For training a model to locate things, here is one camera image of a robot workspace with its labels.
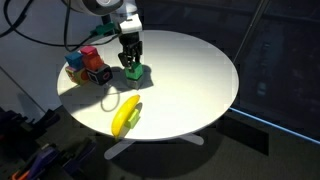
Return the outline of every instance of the blue toy block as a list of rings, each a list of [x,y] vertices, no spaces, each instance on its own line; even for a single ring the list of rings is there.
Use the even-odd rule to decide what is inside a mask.
[[[70,53],[69,55],[65,56],[69,66],[74,68],[76,71],[84,68],[84,65],[82,62],[82,57],[83,57],[83,55],[78,52],[73,52],[73,53]]]

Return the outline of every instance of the green toy block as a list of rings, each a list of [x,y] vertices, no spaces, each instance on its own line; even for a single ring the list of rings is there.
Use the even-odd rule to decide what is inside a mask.
[[[139,117],[139,110],[138,109],[135,109],[129,120],[124,124],[127,128],[130,128],[130,129],[133,129],[134,126],[137,124],[138,120],[140,119]]]
[[[134,72],[130,72],[128,68],[125,68],[126,77],[132,80],[138,80],[143,74],[143,68],[141,63],[133,62],[132,68]]]

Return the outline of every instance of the gray carpet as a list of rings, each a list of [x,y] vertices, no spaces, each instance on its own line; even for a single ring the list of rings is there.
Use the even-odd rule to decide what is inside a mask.
[[[135,143],[111,161],[103,158],[114,144],[110,137],[96,135],[81,126],[60,107],[61,121],[39,142],[54,142],[60,148],[90,137],[98,147],[84,165],[92,180],[319,180],[320,146],[268,127],[254,120],[243,123],[269,133],[266,156],[208,127],[200,132],[203,146],[183,140]]]

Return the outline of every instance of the white round table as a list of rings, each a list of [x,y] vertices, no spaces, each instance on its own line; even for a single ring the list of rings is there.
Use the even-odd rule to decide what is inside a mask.
[[[119,107],[139,94],[140,119],[124,139],[157,141],[182,137],[216,121],[235,100],[239,87],[230,59],[215,46],[192,36],[169,31],[142,31],[144,81],[139,90],[127,88],[118,53],[119,40],[97,46],[114,79],[104,86],[71,82],[64,67],[57,91],[62,105],[80,123],[110,135]]]

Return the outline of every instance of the yellow banana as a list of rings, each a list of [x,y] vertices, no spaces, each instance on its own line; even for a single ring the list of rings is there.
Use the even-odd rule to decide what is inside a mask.
[[[131,113],[133,112],[135,106],[139,102],[140,95],[131,96],[125,103],[122,104],[118,112],[113,118],[111,131],[113,136],[118,139],[120,131],[125,124],[125,122],[129,119]]]

